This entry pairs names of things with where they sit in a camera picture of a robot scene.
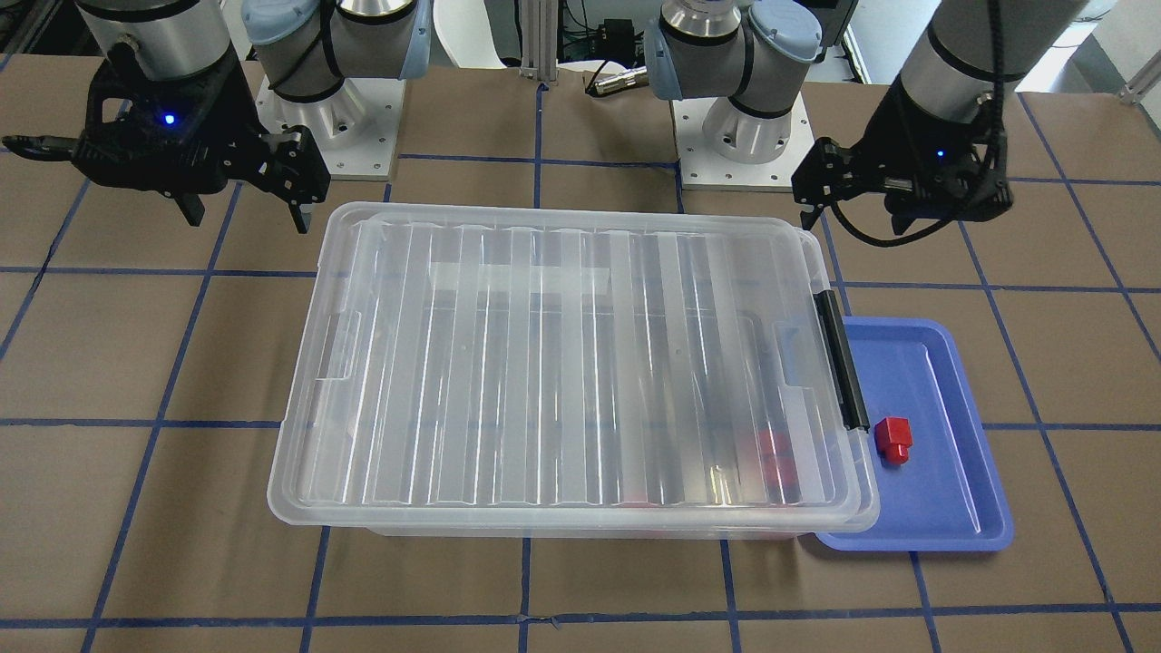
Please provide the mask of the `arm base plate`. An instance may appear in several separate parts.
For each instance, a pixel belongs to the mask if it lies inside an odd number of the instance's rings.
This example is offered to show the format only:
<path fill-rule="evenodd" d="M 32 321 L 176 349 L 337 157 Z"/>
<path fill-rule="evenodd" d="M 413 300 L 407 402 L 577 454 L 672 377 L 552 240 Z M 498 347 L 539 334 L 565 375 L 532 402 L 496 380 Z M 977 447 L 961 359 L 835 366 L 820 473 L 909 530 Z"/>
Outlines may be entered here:
<path fill-rule="evenodd" d="M 791 112 L 758 119 L 727 98 L 671 101 L 682 185 L 692 191 L 792 191 L 815 137 L 796 95 Z"/>
<path fill-rule="evenodd" d="M 262 79 L 255 107 L 271 132 L 294 125 L 309 128 L 336 180 L 387 181 L 394 172 L 405 80 L 356 78 L 336 95 L 313 103 L 279 98 Z"/>

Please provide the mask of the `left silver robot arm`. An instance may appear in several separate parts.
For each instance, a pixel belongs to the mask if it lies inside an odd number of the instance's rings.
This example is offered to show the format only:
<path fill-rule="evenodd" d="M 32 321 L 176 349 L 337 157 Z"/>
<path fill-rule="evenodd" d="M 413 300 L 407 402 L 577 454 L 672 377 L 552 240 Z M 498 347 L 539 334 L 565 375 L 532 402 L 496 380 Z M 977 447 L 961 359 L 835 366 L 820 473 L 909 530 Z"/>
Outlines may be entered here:
<path fill-rule="evenodd" d="M 1082 1 L 942 1 L 860 139 L 814 141 L 789 178 L 801 224 L 824 211 L 872 247 L 902 247 L 1014 206 L 1005 105 L 1086 8 Z M 764 164 L 789 117 L 822 28 L 795 1 L 664 1 L 643 37 L 655 95 L 711 98 L 717 153 Z"/>

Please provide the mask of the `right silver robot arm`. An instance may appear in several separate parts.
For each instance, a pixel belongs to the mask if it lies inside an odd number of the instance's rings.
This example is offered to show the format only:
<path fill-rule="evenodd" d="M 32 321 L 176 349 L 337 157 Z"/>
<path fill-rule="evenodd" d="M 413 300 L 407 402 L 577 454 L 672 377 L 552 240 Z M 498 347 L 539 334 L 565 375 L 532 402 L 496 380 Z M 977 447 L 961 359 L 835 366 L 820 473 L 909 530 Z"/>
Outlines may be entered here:
<path fill-rule="evenodd" d="M 325 151 L 368 132 L 356 79 L 430 66 L 430 1 L 245 1 L 239 10 L 277 117 L 265 124 L 216 1 L 80 1 L 104 59 L 68 162 L 111 189 L 154 191 L 199 227 L 200 198 L 241 180 L 307 234 L 327 198 Z"/>

